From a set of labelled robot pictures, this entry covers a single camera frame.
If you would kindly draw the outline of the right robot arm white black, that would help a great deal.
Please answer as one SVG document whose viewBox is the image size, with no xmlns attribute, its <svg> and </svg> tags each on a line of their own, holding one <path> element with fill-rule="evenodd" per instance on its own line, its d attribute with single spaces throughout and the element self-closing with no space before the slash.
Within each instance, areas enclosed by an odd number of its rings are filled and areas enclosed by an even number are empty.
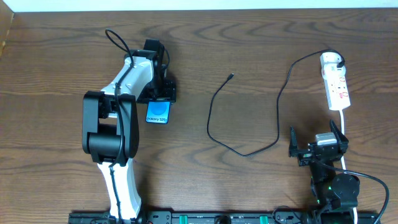
<svg viewBox="0 0 398 224">
<path fill-rule="evenodd" d="M 344 172 L 336 173 L 334 163 L 347 151 L 349 140 L 330 121 L 329 133 L 317 134 L 315 142 L 299 149 L 297 135 L 290 128 L 289 157 L 296 157 L 298 165 L 309 166 L 311 189 L 318 205 L 301 217 L 302 223 L 349 223 L 350 212 L 358 206 L 359 179 Z"/>
</svg>

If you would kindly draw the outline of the blue screen Galaxy smartphone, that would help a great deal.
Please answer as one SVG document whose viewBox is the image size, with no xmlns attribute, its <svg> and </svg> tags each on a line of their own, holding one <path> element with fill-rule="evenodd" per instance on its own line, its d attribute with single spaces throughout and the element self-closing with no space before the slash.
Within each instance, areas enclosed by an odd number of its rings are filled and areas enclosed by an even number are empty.
<svg viewBox="0 0 398 224">
<path fill-rule="evenodd" d="M 146 122 L 155 124 L 167 124 L 170 114 L 169 101 L 153 101 L 149 102 L 147 107 Z"/>
</svg>

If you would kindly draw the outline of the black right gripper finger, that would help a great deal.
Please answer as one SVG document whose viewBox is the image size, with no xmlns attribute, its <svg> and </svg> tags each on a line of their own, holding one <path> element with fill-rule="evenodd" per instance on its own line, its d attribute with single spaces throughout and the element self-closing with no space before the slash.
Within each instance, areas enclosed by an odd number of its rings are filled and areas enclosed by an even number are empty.
<svg viewBox="0 0 398 224">
<path fill-rule="evenodd" d="M 289 151 L 298 151 L 297 135 L 293 126 L 290 127 Z"/>
<path fill-rule="evenodd" d="M 329 122 L 331 132 L 335 135 L 338 144 L 348 144 L 347 137 L 338 129 L 335 122 L 331 119 Z"/>
</svg>

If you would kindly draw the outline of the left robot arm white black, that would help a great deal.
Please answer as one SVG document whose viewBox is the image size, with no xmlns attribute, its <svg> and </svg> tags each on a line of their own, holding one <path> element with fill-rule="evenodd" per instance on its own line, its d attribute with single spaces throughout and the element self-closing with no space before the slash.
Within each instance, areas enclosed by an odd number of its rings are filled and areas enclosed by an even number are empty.
<svg viewBox="0 0 398 224">
<path fill-rule="evenodd" d="M 145 121 L 167 124 L 177 87 L 166 77 L 165 46 L 147 39 L 144 48 L 125 47 L 124 65 L 100 91 L 83 97 L 82 148 L 102 172 L 110 199 L 110 223 L 146 223 L 134 177 L 139 147 L 137 105 L 147 105 Z"/>
</svg>

